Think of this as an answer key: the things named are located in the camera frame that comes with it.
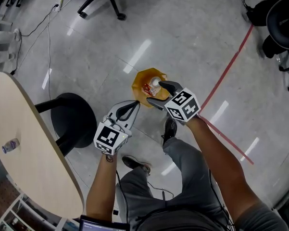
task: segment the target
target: bottle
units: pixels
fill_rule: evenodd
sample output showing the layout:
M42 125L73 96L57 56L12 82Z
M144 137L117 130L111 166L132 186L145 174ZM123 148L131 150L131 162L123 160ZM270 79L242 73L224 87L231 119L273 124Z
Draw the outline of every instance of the bottle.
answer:
M11 152L18 146L19 146L19 140L15 138L15 139L8 141L4 146L2 146L2 150L6 154L7 152Z

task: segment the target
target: glossy floor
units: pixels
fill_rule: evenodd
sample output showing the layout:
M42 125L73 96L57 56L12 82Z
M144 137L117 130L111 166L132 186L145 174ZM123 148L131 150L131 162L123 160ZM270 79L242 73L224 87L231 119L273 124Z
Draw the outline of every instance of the glossy floor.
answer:
M8 17L25 35L55 1L23 0L20 8L9 9ZM63 92L79 94L99 121L115 103L133 99L134 77L150 67L188 87L203 103L250 27L241 17L240 0L117 0L127 14L126 21L116 19L109 0L95 0L85 10L88 17L82 19L76 11L84 1L72 0L50 15L50 80L47 30L25 57L47 19L31 36L23 37L21 66L15 76L34 103L49 99L50 82L52 98ZM257 45L265 35L265 28L253 29L202 115L249 155L253 165L221 139L241 160L252 189L273 206L289 188L289 74L279 72L275 60L264 60L257 54ZM53 133L49 113L42 116ZM165 113L141 106L133 137L119 157L130 154L151 163L149 181L177 195L181 192L180 172L161 148L164 121ZM177 136L196 146L187 128L179 126ZM84 197L100 156L92 144L75 148L66 157ZM129 171L121 160L118 171L121 177ZM153 194L162 197L160 191Z

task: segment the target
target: forearm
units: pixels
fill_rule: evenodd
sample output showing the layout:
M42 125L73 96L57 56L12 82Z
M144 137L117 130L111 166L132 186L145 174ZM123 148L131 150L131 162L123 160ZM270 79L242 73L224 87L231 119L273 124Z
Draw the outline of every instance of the forearm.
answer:
M244 179L237 158L216 138L206 123L193 118L187 123L217 183Z
M103 154L87 197L87 216L112 221L117 156Z
M188 122L202 154L211 170L223 199L236 221L248 208L260 200L246 183L237 158L214 136L204 121L193 118Z

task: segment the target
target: wrist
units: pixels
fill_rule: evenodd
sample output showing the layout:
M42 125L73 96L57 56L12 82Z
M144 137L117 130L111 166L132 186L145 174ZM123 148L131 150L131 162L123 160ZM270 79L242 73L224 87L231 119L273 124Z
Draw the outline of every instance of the wrist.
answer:
M187 127L189 127L190 129L197 127L197 126L201 126L201 125L206 125L206 123L200 118L198 117L198 115L194 116L192 119L190 119L186 125Z

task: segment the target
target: white shelf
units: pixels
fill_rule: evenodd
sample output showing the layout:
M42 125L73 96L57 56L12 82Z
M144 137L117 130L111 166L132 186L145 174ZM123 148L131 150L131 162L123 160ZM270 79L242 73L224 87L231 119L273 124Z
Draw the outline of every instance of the white shelf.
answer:
M23 201L22 199L20 199L20 203L22 204L22 206L29 211L32 215L34 215L38 220L40 220L42 223L44 223L45 225L47 225L49 228L55 230L56 227L53 226L50 222L48 222L47 220L45 220L43 217L41 217L38 213L35 212L34 209L32 209L25 201Z
M4 223L4 225L10 230L10 231L14 231L9 224L7 224L4 220L2 221L2 223Z
M27 228L29 228L31 231L35 231L33 228L31 228L28 224L25 223L24 220L22 220L13 210L10 210L12 214L19 220L21 221Z

